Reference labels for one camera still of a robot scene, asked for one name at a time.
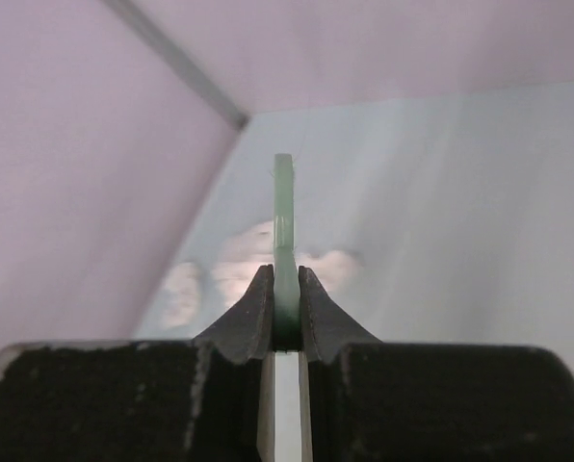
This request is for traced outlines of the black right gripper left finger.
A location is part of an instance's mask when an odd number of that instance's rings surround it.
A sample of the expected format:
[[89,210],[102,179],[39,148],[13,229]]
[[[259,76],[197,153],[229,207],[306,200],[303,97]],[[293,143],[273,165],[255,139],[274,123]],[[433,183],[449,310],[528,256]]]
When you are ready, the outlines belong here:
[[0,461],[270,461],[274,272],[190,340],[0,351]]

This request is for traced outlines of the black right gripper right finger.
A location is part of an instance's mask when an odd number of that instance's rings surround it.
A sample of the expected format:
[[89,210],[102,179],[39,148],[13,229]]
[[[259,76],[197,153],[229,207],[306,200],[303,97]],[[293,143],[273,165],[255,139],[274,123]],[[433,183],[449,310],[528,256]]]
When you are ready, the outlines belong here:
[[301,268],[305,461],[574,461],[574,376],[535,346],[386,343]]

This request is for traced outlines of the green hand brush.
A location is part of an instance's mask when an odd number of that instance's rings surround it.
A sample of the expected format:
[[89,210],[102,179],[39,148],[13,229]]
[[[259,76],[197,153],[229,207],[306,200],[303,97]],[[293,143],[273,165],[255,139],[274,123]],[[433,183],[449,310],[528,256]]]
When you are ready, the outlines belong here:
[[300,282],[295,260],[294,166],[274,156],[274,349],[300,348]]

